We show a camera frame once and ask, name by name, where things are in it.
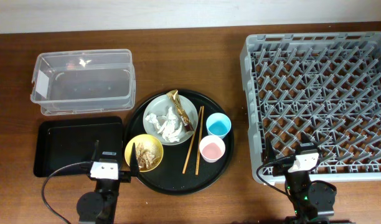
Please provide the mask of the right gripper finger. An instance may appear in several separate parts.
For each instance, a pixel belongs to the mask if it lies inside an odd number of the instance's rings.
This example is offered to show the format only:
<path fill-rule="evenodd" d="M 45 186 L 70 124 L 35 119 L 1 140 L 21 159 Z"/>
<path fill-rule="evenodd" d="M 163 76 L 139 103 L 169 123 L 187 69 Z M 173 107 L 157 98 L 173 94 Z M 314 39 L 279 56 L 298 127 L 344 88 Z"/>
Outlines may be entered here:
<path fill-rule="evenodd" d="M 275 154 L 275 150 L 271 144 L 271 139 L 266 138 L 265 141 L 266 141 L 266 149 L 265 149 L 265 155 L 264 155 L 265 162 L 270 162 L 270 161 L 276 160 L 276 154 Z"/>
<path fill-rule="evenodd" d="M 299 147 L 301 152 L 315 150 L 315 144 L 308 138 L 305 133 L 301 133 L 301 144 Z"/>

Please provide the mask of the food scraps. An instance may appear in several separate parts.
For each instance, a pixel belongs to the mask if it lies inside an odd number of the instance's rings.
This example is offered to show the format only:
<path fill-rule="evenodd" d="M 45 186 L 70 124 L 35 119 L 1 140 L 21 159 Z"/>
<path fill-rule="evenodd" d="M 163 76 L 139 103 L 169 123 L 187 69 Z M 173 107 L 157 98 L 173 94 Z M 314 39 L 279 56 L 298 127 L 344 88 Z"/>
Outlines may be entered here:
<path fill-rule="evenodd" d="M 157 165 L 157 163 L 160 161 L 161 153 L 155 144 L 140 142 L 136 146 L 136 158 L 139 169 L 141 171 L 146 171 L 154 168 Z"/>

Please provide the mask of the yellow bowl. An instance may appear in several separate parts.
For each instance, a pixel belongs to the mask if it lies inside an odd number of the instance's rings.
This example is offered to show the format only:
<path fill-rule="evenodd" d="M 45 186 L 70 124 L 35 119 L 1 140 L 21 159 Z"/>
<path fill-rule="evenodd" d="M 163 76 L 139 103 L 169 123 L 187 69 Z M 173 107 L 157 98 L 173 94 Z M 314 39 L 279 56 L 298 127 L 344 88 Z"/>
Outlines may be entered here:
<path fill-rule="evenodd" d="M 162 146 L 161 142 L 159 141 L 159 139 L 150 135 L 150 134 L 137 135 L 127 143 L 127 145 L 125 147 L 125 161 L 126 161 L 127 165 L 129 165 L 132 145 L 133 145 L 133 143 L 135 143 L 135 146 L 137 146 L 140 142 L 153 143 L 159 148 L 159 151 L 161 153 L 161 158 L 160 158 L 160 161 L 157 163 L 157 165 L 150 170 L 146 170 L 146 171 L 139 170 L 140 172 L 152 171 L 161 163 L 163 156 L 164 156 L 164 149 L 163 149 L 163 146 Z"/>

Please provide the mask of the white tissue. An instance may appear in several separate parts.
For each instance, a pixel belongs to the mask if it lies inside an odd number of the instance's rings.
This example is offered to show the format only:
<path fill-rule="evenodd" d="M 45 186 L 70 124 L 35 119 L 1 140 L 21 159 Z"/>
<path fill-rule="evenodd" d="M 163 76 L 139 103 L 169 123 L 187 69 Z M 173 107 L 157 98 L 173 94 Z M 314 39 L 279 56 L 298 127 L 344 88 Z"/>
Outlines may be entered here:
<path fill-rule="evenodd" d="M 179 121 L 179 117 L 175 114 L 172 107 L 167 109 L 166 115 L 158 116 L 154 113 L 150 113 L 144 120 L 152 124 L 157 138 L 161 138 L 166 143 L 180 141 L 183 124 Z"/>

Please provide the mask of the pink cup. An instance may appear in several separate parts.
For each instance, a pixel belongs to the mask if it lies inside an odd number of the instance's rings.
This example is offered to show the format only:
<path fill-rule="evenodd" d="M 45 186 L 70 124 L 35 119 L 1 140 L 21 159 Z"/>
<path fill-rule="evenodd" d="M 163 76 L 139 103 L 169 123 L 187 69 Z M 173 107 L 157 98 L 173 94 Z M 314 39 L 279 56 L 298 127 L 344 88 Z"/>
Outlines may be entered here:
<path fill-rule="evenodd" d="M 200 154 L 206 162 L 217 162 L 225 154 L 225 143 L 217 136 L 210 135 L 202 138 Z"/>

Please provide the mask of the blue cup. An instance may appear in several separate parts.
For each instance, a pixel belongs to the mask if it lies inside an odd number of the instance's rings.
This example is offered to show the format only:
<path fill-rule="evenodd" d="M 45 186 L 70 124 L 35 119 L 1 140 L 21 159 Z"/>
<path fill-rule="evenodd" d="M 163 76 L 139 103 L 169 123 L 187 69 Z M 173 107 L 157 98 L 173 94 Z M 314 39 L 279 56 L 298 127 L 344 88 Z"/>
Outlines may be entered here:
<path fill-rule="evenodd" d="M 224 113 L 213 113 L 207 118 L 206 128 L 209 135 L 223 139 L 230 132 L 232 122 Z"/>

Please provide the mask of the grey plate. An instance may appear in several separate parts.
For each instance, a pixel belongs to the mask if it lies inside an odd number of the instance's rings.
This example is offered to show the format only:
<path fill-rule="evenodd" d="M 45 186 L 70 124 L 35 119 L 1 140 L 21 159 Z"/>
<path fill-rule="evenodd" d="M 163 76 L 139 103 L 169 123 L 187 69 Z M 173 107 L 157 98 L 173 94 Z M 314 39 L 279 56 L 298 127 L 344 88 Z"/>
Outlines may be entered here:
<path fill-rule="evenodd" d="M 198 112 L 194 104 L 184 95 L 179 95 L 179 99 L 183 109 L 189 117 L 190 123 L 193 128 L 196 128 L 198 125 Z M 178 117 L 174 125 L 174 130 L 178 133 L 177 138 L 179 140 L 174 142 L 164 139 L 162 137 L 162 133 L 158 133 L 158 129 L 156 129 L 155 125 L 146 119 L 150 114 L 154 114 L 153 121 L 159 121 L 159 127 L 161 127 L 166 120 L 165 116 L 167 116 L 169 108 L 172 108 L 173 114 Z M 194 131 L 186 131 L 185 127 L 183 127 L 182 120 L 177 113 L 174 103 L 168 98 L 167 95 L 158 96 L 156 99 L 148 103 L 141 118 L 146 133 L 158 138 L 163 145 L 173 146 L 184 143 L 186 140 L 191 138 L 194 133 Z"/>

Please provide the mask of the wooden chopstick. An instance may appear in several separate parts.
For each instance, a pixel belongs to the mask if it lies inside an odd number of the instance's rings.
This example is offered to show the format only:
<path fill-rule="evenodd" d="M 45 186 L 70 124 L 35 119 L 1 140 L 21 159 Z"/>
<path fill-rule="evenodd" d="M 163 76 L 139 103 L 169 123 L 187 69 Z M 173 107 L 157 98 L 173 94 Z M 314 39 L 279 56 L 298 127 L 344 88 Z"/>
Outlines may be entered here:
<path fill-rule="evenodd" d="M 200 117 L 201 117 L 202 108 L 203 108 L 203 106 L 201 106 L 199 108 L 198 117 L 197 117 L 198 118 L 198 123 L 199 123 L 199 120 L 200 120 Z M 191 155 L 191 151 L 192 151 L 192 148 L 193 148 L 193 143 L 194 143 L 195 135 L 196 135 L 196 131 L 194 131 L 194 133 L 193 133 L 193 135 L 191 137 L 191 141 L 190 141 L 189 148 L 188 148 L 188 151 L 187 151 L 186 160 L 185 160 L 185 163 L 184 163 L 184 166 L 183 166 L 183 169 L 182 169 L 182 174 L 186 173 L 187 165 L 188 165 L 189 158 L 190 158 L 190 155 Z"/>
<path fill-rule="evenodd" d="M 200 126 L 199 126 L 199 138 L 198 138 L 198 147 L 197 147 L 197 159 L 195 164 L 195 175 L 199 175 L 199 164 L 200 164 L 200 142 L 202 139 L 202 132 L 203 132 L 203 122 L 204 122 L 204 106 L 201 106 L 200 111 Z"/>

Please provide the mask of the gold snack wrapper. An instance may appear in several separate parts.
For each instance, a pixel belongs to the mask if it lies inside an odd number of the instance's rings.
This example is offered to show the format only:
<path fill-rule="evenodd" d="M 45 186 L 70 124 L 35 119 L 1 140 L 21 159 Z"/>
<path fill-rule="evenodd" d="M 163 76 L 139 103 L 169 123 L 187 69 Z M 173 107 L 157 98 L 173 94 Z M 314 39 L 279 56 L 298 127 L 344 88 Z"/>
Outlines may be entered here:
<path fill-rule="evenodd" d="M 166 93 L 168 98 L 174 103 L 174 106 L 176 107 L 177 113 L 179 117 L 181 118 L 181 121 L 185 127 L 186 132 L 194 131 L 194 127 L 185 111 L 185 109 L 181 105 L 181 99 L 178 94 L 178 90 L 171 90 L 168 93 Z"/>

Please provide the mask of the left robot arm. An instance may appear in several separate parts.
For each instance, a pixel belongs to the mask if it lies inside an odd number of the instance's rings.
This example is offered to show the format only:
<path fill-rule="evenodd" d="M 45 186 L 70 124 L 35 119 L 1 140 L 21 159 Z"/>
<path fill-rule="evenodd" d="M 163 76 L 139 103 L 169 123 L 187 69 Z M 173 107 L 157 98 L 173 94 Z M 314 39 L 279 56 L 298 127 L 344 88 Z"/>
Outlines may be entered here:
<path fill-rule="evenodd" d="M 123 151 L 103 151 L 95 143 L 91 165 L 87 171 L 90 180 L 96 182 L 95 190 L 82 195 L 77 202 L 79 223 L 113 223 L 120 184 L 130 183 L 140 173 L 136 146 L 131 146 L 129 170 L 121 170 Z"/>

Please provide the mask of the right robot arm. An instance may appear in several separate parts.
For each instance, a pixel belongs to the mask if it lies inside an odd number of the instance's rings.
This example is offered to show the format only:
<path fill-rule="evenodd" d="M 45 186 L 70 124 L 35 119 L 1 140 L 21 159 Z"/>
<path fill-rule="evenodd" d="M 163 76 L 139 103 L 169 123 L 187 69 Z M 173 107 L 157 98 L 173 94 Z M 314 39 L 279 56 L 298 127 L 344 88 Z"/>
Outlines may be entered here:
<path fill-rule="evenodd" d="M 295 153 L 274 159 L 266 164 L 273 168 L 273 175 L 285 177 L 285 195 L 293 204 L 295 216 L 286 217 L 285 223 L 329 223 L 334 214 L 337 189 L 334 185 L 312 181 L 309 172 L 319 165 L 321 151 L 304 133 Z"/>

